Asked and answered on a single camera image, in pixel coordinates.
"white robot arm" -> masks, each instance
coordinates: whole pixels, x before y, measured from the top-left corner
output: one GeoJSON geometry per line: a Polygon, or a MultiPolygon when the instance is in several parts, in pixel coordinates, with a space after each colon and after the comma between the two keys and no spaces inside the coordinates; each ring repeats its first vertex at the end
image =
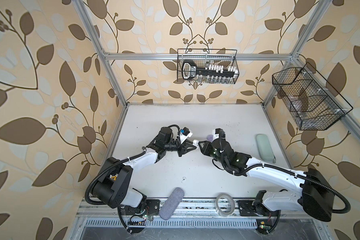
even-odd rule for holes
{"type": "Polygon", "coordinates": [[[346,213],[350,210],[349,202],[333,190],[319,171],[308,172],[281,168],[267,164],[250,155],[235,152],[225,140],[222,129],[215,129],[213,141],[189,141],[192,132],[177,125],[161,128],[144,151],[133,157],[117,160],[110,157],[102,166],[100,173],[88,186],[85,199],[90,204],[107,204],[111,208],[120,205],[144,209],[146,196],[135,189],[128,188],[130,178],[142,168],[154,164],[165,156],[166,151],[177,151],[179,157],[200,147],[202,154],[221,162],[224,170],[235,176],[257,177],[283,187],[283,192],[259,191],[252,203],[252,210],[259,215],[268,215],[277,210],[305,211],[321,221],[331,220],[332,213],[346,213]],[[171,127],[178,128],[176,139],[172,139],[171,127]],[[93,201],[89,193],[101,200],[93,201]],[[334,195],[339,196],[346,207],[333,210],[334,195]]]}

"wallpaper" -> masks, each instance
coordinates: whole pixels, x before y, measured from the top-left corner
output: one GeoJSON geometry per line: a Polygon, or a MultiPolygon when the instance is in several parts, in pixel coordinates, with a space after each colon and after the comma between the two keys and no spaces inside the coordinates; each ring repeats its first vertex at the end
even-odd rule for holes
{"type": "Polygon", "coordinates": [[[111,61],[130,103],[261,103],[271,88],[280,61],[238,61],[235,84],[197,83],[177,79],[174,61],[111,61]]]}
{"type": "Polygon", "coordinates": [[[317,2],[84,0],[102,47],[111,53],[169,53],[170,48],[290,53],[317,2]]]}
{"type": "MultiPolygon", "coordinates": [[[[360,0],[334,0],[313,31],[301,55],[320,71],[354,109],[360,122],[360,0]]],[[[360,144],[339,121],[326,131],[299,131],[279,96],[268,106],[289,160],[298,170],[316,168],[351,204],[346,214],[328,223],[339,240],[360,240],[360,144]]],[[[337,197],[334,207],[344,204],[337,197]]]]}
{"type": "Polygon", "coordinates": [[[0,0],[0,239],[67,235],[117,101],[72,4],[0,0]]]}
{"type": "Polygon", "coordinates": [[[350,114],[360,123],[360,0],[334,3],[300,58],[312,63],[349,101],[354,107],[350,114]]]}
{"type": "MultiPolygon", "coordinates": [[[[326,131],[299,131],[283,101],[275,98],[267,108],[278,137],[293,167],[315,168],[351,204],[350,212],[333,214],[328,223],[339,240],[360,240],[360,144],[342,125],[326,131]]],[[[335,197],[335,209],[344,207],[335,197]]]]}

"small white object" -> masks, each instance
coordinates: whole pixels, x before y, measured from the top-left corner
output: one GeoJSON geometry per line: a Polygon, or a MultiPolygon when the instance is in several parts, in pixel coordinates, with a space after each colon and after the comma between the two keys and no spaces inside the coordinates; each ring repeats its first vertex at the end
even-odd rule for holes
{"type": "Polygon", "coordinates": [[[196,147],[199,147],[199,142],[200,142],[200,141],[198,141],[198,140],[195,139],[195,140],[193,141],[192,145],[193,145],[193,146],[196,146],[196,147]]]}

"black wire basket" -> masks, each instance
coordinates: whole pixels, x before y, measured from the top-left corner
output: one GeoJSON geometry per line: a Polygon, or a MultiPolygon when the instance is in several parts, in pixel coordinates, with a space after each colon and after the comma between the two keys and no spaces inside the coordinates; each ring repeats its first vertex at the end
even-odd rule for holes
{"type": "Polygon", "coordinates": [[[239,77],[237,50],[177,50],[177,79],[197,83],[235,84],[239,77]]]}
{"type": "Polygon", "coordinates": [[[299,130],[327,130],[353,107],[324,76],[307,64],[303,68],[288,68],[273,74],[272,84],[299,130]],[[314,73],[325,80],[326,87],[316,82],[312,77],[314,73]]]}

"metal base plate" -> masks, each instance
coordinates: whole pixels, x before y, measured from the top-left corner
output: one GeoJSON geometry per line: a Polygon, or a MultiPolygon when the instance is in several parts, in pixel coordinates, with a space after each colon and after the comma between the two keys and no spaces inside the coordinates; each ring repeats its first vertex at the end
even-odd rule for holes
{"type": "MultiPolygon", "coordinates": [[[[160,209],[160,200],[159,199],[147,199],[147,207],[149,216],[158,215],[160,209]]],[[[125,206],[125,215],[135,215],[134,212],[129,211],[129,206],[125,206]]]]}
{"type": "MultiPolygon", "coordinates": [[[[258,217],[259,215],[256,214],[252,209],[252,200],[239,200],[237,201],[239,205],[239,212],[240,216],[242,217],[258,217]]],[[[277,217],[277,211],[271,212],[271,217],[277,217]]]]}

